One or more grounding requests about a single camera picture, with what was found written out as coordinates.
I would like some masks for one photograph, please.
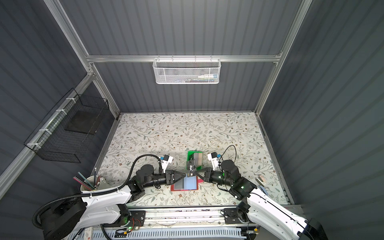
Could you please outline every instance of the floral tablecloth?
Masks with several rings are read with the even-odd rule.
[[[263,174],[268,181],[266,190],[279,204],[287,204],[279,179],[274,170],[261,130],[253,113],[125,113],[114,134],[99,173],[108,183],[118,186],[128,176],[133,160],[139,155],[152,153],[159,157],[174,157],[167,169],[186,172],[187,152],[202,151],[203,166],[211,163],[207,154],[223,154],[232,159],[240,174],[256,183]],[[144,164],[152,164],[155,173],[158,163],[145,157],[136,163],[133,175]],[[146,195],[129,203],[138,206],[181,205],[236,205],[239,202],[228,192],[210,183],[200,183],[195,191],[171,192],[170,187],[146,188]]]

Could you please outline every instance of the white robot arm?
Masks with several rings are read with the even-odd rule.
[[[273,201],[263,187],[242,177],[232,160],[224,160],[220,167],[221,171],[207,167],[195,174],[205,182],[230,186],[228,192],[241,201],[236,210],[242,222],[256,223],[281,240],[298,240],[302,235],[311,240],[328,240],[321,224],[315,219],[308,221]]]
[[[155,157],[162,164],[163,170],[172,161],[169,156],[161,159],[152,154],[145,154],[135,162],[145,156]],[[212,166],[217,169],[217,154],[210,157]],[[221,170],[207,167],[195,171],[194,174],[206,182],[230,186],[228,192],[241,201],[236,207],[236,214],[231,217],[237,217],[244,223],[256,223],[281,240],[299,240],[303,235],[311,240],[328,240],[321,224],[313,219],[307,221],[270,199],[263,188],[241,177],[232,160],[221,162],[220,167]],[[119,187],[83,191],[81,194],[61,197],[46,203],[33,216],[33,224],[43,230],[45,240],[61,239],[73,230],[98,224],[101,224],[104,230],[105,223],[127,229],[130,227],[132,230],[133,223],[129,220],[133,217],[125,203],[141,198],[145,194],[145,187],[171,185],[185,177],[185,173],[173,170],[155,174],[153,166],[146,164],[131,179],[132,170],[133,167],[126,182]],[[40,217],[41,223],[37,221],[37,216]]]
[[[281,240],[297,240],[297,233],[304,231],[306,219],[300,217],[268,197],[260,188],[253,189],[247,197],[250,206],[249,221],[264,227]]]

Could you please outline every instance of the aluminum frame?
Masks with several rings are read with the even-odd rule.
[[[287,58],[289,51],[291,50],[293,42],[303,23],[303,20],[308,12],[308,9],[311,6],[311,3],[312,3],[312,0],[301,1],[300,7],[288,31],[288,35],[285,38],[283,47],[281,48],[280,61],[277,62],[274,68],[272,69],[271,74],[267,80],[267,83],[265,84],[265,87],[263,89],[262,95],[260,96],[259,102],[256,105],[256,108],[255,108],[256,115],[260,115],[261,111],[263,110],[266,100],[272,90],[273,85],[275,84],[277,77],[279,76],[281,68],[285,62],[285,59]]]
[[[154,59],[161,58],[162,61],[193,62],[193,61],[221,61],[221,62],[273,62],[280,61],[280,55],[215,55],[215,56],[173,56],[173,55],[89,55],[86,57],[92,63],[152,63]]]
[[[107,139],[105,140],[105,143],[104,143],[104,145],[103,145],[103,148],[101,149],[100,154],[99,154],[99,157],[97,158],[97,161],[96,161],[96,163],[95,163],[95,166],[93,167],[93,169],[96,168],[96,175],[98,174],[99,169],[100,169],[100,166],[101,166],[101,164],[102,164],[102,162],[103,162],[103,160],[104,160],[104,157],[105,157],[105,155],[107,154],[109,145],[110,145],[111,142],[112,142],[113,136],[115,135],[116,129],[117,129],[118,126],[119,126],[120,120],[121,120],[121,114],[119,115],[118,119],[115,119],[115,120],[113,121],[111,130],[110,130],[109,133],[108,133]]]
[[[293,201],[293,197],[291,195],[291,192],[289,191],[288,185],[285,182],[283,172],[281,171],[279,162],[277,161],[277,158],[276,158],[275,152],[273,151],[271,142],[269,141],[268,135],[266,134],[263,122],[262,122],[262,120],[261,120],[259,115],[256,115],[256,119],[257,119],[257,123],[259,124],[260,129],[262,131],[262,135],[263,135],[263,138],[264,138],[264,141],[265,141],[265,145],[266,145],[266,147],[268,149],[269,155],[271,156],[271,161],[272,161],[272,164],[273,164],[273,166],[274,166],[274,168],[276,170],[277,177],[279,178],[281,187],[283,188],[283,191],[285,191],[289,203],[294,205],[295,202]]]
[[[57,109],[63,109],[70,101],[69,98],[73,98],[76,94],[82,94],[85,89],[91,84],[94,80],[95,75],[92,73],[88,73],[82,81],[76,86],[75,90],[72,91],[66,99],[64,99],[63,103]],[[55,111],[52,116],[46,121],[46,123],[42,126],[42,129],[46,129],[53,120],[58,116],[59,111]],[[29,143],[35,143],[40,139],[42,131],[38,131],[31,139]],[[24,147],[23,150],[16,156],[16,158],[11,162],[11,164],[4,170],[4,172],[0,176],[0,199],[5,195],[8,189],[12,186],[12,184],[19,177],[21,172],[26,168],[28,163],[32,160],[32,158],[36,155],[34,151],[29,149],[28,147]]]
[[[164,226],[181,227],[245,227],[248,223],[237,223],[226,225],[224,216],[220,213],[224,208],[235,208],[229,206],[184,206],[184,207],[146,207],[128,206],[130,211],[146,211],[143,227],[162,228]]]
[[[111,110],[113,116],[114,117],[119,116],[120,115],[119,107],[117,106],[115,100],[113,99],[111,93],[109,92],[107,86],[105,85],[105,82],[103,81],[98,70],[96,69],[96,66],[94,66],[93,64],[90,64],[86,59],[86,56],[88,56],[88,51],[85,48],[83,42],[81,41],[79,35],[77,34],[74,26],[72,25],[68,15],[65,13],[65,10],[61,5],[60,1],[44,0],[44,2],[47,5],[53,17],[55,18],[57,24],[63,31],[65,37],[71,44],[73,50],[75,51],[84,69],[87,72],[91,72],[91,73],[94,72],[96,74],[97,78],[95,78],[93,83],[99,90],[101,97],[108,100],[109,109]]]

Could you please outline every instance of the white cable tray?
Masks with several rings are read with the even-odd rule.
[[[195,60],[190,62],[153,60],[153,71],[158,84],[217,84],[221,62]]]
[[[157,229],[144,229],[141,227],[139,230],[134,230],[127,234],[125,237],[115,237],[114,230],[105,230],[107,235],[113,239],[127,239],[127,240],[143,240],[143,239],[246,239],[241,235],[240,228],[234,227],[201,227],[201,228],[157,228]],[[77,231],[73,231],[68,235],[67,240],[71,240]],[[84,232],[80,234],[78,240],[84,239]],[[105,240],[104,234],[101,230],[93,230],[92,240]]]

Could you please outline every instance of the pencil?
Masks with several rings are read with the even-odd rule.
[[[85,185],[87,185],[88,188],[90,188],[90,189],[92,189],[92,190],[95,189],[92,185],[88,185],[86,182],[82,182],[82,183],[84,183]]]
[[[77,178],[76,177],[73,177],[73,179],[75,180],[75,181],[77,181],[78,183],[80,183],[81,185],[83,185],[85,188],[87,188],[89,191],[91,191],[92,189],[90,189],[85,183],[83,183],[83,182],[81,182],[81,181],[79,181],[79,180],[77,180]]]
[[[92,186],[92,184],[80,173],[80,172],[77,172],[80,177],[82,177],[84,179],[84,181],[89,185],[89,186]]]
[[[95,168],[95,176],[93,177],[93,185],[96,186],[97,182],[96,182],[96,168]]]

